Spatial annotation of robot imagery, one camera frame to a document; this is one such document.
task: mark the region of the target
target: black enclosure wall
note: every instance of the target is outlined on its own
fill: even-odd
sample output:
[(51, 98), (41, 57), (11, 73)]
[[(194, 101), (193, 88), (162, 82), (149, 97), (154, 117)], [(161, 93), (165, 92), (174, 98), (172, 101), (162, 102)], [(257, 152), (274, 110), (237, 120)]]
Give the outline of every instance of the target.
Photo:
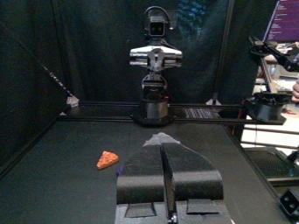
[(0, 1), (0, 165), (21, 153), (65, 108), (51, 2)]
[(65, 41), (69, 84), (85, 101), (136, 102), (145, 69), (128, 65), (132, 48), (145, 45), (142, 19), (146, 7), (176, 11), (177, 27), (166, 40), (182, 53), (181, 68), (165, 69), (170, 102), (205, 102), (212, 97), (214, 74), (221, 103), (249, 96), (257, 66), (248, 55), (248, 36), (262, 37), (276, 1), (234, 2), (224, 53), (217, 70), (228, 0), (51, 0), (57, 2), (59, 32)]
[[(228, 45), (221, 49), (232, 3)], [(176, 11), (177, 29), (166, 40), (182, 52), (181, 68), (164, 72), (170, 102), (205, 102), (218, 72), (220, 102), (240, 103), (250, 95), (257, 71), (248, 36), (262, 37), (274, 4), (276, 0), (0, 1), (0, 165), (65, 107), (65, 93), (22, 46), (82, 101), (136, 102), (145, 69), (128, 65), (128, 54), (145, 45), (144, 11), (158, 5)]]

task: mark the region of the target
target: camera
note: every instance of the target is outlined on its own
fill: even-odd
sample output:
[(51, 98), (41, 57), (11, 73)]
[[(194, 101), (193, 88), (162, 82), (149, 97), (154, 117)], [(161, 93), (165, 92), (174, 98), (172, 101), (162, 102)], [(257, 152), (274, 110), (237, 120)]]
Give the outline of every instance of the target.
[(149, 17), (149, 29), (148, 35), (152, 38), (162, 38), (164, 37), (164, 17)]

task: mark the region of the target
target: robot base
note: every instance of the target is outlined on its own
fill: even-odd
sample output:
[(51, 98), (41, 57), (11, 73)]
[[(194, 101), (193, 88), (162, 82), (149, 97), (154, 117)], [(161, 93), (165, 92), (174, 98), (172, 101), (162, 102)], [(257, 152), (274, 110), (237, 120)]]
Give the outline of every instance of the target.
[(150, 101), (142, 99), (130, 117), (141, 126), (165, 126), (173, 122), (166, 100)]

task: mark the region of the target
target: computer screen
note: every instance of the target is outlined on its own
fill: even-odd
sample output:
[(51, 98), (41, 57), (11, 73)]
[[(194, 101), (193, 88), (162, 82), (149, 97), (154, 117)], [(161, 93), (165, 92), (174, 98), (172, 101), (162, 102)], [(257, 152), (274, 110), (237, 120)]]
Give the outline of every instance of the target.
[(299, 0), (280, 0), (266, 27), (264, 41), (299, 41)]

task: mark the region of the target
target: pizza slice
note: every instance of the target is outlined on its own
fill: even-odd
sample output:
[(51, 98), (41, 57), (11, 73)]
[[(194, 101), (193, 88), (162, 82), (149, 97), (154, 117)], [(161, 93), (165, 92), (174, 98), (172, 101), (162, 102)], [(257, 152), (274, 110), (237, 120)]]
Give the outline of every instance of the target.
[(97, 169), (102, 170), (104, 168), (114, 164), (117, 160), (118, 160), (118, 157), (114, 153), (102, 151), (102, 155), (97, 161)]

